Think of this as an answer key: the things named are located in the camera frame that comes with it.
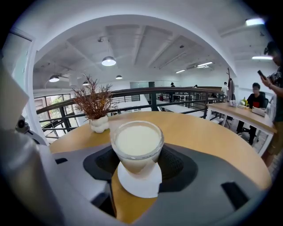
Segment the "white box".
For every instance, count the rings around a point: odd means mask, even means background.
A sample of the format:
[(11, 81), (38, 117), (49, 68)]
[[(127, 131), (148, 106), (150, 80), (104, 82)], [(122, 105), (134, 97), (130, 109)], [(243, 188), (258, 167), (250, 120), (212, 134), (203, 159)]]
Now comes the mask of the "white box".
[(265, 117), (266, 115), (266, 109), (256, 108), (254, 106), (252, 107), (252, 112), (262, 117)]

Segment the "cream round cup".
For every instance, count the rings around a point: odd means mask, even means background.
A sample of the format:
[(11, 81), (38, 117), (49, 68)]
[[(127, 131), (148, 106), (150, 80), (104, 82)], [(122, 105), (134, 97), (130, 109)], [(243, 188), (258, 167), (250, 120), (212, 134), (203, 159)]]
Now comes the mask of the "cream round cup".
[(129, 121), (110, 133), (111, 146), (125, 169), (134, 177), (147, 177), (164, 145), (161, 129), (148, 121)]

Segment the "dried orange plant white pot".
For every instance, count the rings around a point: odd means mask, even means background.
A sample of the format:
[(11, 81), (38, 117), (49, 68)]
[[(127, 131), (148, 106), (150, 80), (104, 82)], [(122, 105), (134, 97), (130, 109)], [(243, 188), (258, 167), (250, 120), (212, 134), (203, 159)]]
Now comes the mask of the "dried orange plant white pot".
[(117, 109), (117, 102), (113, 101), (112, 85), (99, 85), (90, 75), (86, 76), (89, 85), (74, 89), (76, 109), (83, 112), (91, 130), (101, 134), (109, 129), (108, 113)]

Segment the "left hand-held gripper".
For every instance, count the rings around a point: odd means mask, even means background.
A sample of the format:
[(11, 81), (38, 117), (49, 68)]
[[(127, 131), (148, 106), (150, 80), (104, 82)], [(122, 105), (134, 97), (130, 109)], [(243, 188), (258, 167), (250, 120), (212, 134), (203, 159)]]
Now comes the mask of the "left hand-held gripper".
[(29, 124), (25, 121), (23, 116), (19, 117), (15, 126), (14, 134), (19, 145), (22, 147), (27, 144), (31, 144), (32, 140), (33, 143), (37, 145), (47, 146), (47, 143), (44, 141), (44, 139), (39, 134), (31, 130)]

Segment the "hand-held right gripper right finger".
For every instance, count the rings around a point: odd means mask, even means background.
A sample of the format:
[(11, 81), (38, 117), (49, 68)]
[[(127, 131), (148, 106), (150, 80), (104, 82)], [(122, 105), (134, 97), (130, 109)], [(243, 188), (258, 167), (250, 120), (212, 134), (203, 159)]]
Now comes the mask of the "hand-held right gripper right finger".
[(158, 164), (157, 200), (133, 226), (232, 226), (263, 194), (238, 169), (210, 154), (167, 143)]

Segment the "curved dark railing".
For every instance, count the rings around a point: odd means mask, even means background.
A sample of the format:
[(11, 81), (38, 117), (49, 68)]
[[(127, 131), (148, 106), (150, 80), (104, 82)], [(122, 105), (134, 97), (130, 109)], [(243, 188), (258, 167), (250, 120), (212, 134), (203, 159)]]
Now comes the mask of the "curved dark railing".
[[(209, 103), (223, 103), (224, 93), (212, 89), (198, 89), (189, 87), (146, 87), (116, 90), (111, 92), (110, 100), (107, 104), (106, 114), (119, 113), (122, 111), (150, 108), (152, 111), (158, 111), (170, 105), (187, 105), (196, 103), (201, 108), (193, 110), (183, 110), (182, 114), (203, 112), (201, 118), (207, 116)], [(84, 112), (80, 114), (65, 114), (65, 108), (75, 104), (75, 99), (66, 100), (60, 103), (52, 104), (36, 111), (38, 115), (58, 109), (60, 117), (40, 120), (40, 123), (49, 122), (42, 127), (43, 131), (62, 130), (67, 133), (77, 128), (69, 123), (70, 118), (86, 117)]]

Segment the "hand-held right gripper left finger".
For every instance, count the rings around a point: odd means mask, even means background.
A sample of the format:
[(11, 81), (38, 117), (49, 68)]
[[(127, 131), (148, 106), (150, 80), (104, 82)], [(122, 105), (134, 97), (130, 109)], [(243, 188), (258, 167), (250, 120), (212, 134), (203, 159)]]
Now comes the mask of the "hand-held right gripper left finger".
[(120, 163), (111, 145), (54, 153), (67, 181), (93, 206), (116, 218), (111, 180)]

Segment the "white round coaster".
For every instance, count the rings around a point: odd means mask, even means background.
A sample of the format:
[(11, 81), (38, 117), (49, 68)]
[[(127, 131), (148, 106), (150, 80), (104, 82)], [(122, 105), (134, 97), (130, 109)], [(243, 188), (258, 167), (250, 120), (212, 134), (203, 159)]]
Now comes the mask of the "white round coaster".
[(137, 178), (120, 162), (118, 179), (122, 187), (130, 194), (140, 198), (156, 198), (158, 197), (159, 186), (162, 183), (162, 174), (158, 163), (156, 163), (148, 176)]

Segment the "rectangular wooden table white legs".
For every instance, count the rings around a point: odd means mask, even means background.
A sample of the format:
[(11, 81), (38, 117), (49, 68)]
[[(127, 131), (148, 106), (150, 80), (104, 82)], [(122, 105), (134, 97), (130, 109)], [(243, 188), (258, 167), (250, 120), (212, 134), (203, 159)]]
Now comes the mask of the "rectangular wooden table white legs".
[(277, 133), (272, 120), (267, 114), (264, 117), (260, 116), (253, 113), (250, 108), (241, 109), (238, 107), (232, 107), (228, 102), (207, 104), (206, 120), (211, 120), (212, 111), (224, 115), (222, 126), (225, 125), (227, 116), (230, 116), (257, 128), (260, 132), (264, 132), (267, 135), (267, 138), (258, 152), (259, 156), (264, 154), (273, 138), (273, 135)]

